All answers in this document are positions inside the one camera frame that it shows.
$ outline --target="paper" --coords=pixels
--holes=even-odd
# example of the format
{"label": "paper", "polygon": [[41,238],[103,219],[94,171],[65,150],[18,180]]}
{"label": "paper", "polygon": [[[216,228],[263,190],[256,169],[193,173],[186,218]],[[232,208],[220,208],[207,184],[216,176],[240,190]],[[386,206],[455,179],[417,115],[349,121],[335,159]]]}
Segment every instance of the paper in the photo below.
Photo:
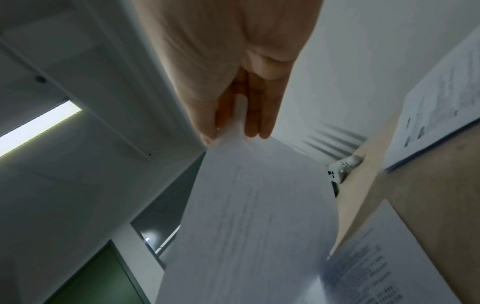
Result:
{"label": "paper", "polygon": [[480,118],[480,27],[407,94],[383,169]]}
{"label": "paper", "polygon": [[321,279],[331,304],[460,304],[386,200],[328,261]]}
{"label": "paper", "polygon": [[240,122],[205,155],[156,302],[295,303],[337,232],[325,168],[276,139],[246,139]]}

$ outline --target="green door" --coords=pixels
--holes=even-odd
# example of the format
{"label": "green door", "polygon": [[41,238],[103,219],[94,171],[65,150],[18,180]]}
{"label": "green door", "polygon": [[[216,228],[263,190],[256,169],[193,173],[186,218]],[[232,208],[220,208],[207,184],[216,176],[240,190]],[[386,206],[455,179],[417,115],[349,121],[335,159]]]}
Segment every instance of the green door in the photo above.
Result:
{"label": "green door", "polygon": [[115,250],[110,242],[45,304],[148,304],[137,293]]}

